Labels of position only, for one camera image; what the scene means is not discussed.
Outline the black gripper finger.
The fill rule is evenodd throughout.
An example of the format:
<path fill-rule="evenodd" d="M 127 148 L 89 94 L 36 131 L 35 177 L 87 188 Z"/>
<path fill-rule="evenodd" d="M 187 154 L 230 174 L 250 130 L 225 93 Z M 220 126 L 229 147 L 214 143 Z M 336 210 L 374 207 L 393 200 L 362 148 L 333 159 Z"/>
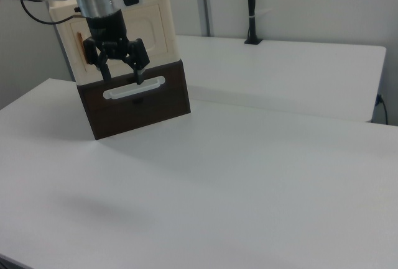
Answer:
<path fill-rule="evenodd" d="M 149 56 L 142 39 L 128 41 L 126 45 L 126 55 L 122 61 L 129 65 L 134 72 L 134 79 L 137 84 L 144 82 L 144 72 L 150 63 Z"/>
<path fill-rule="evenodd" d="M 98 48 L 96 46 L 96 41 L 92 37 L 83 41 L 83 48 L 87 63 L 96 67 L 101 73 L 103 81 L 110 81 L 111 73 L 107 65 L 108 56 L 106 50 L 103 47 Z"/>

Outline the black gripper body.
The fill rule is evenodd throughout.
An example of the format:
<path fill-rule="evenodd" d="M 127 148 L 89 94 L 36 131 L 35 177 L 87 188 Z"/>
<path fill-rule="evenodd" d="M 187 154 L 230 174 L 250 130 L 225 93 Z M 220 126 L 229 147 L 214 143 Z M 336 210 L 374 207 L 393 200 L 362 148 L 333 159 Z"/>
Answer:
<path fill-rule="evenodd" d="M 106 17 L 86 18 L 86 21 L 96 46 L 103 47 L 109 59 L 122 60 L 129 41 L 122 11 Z"/>

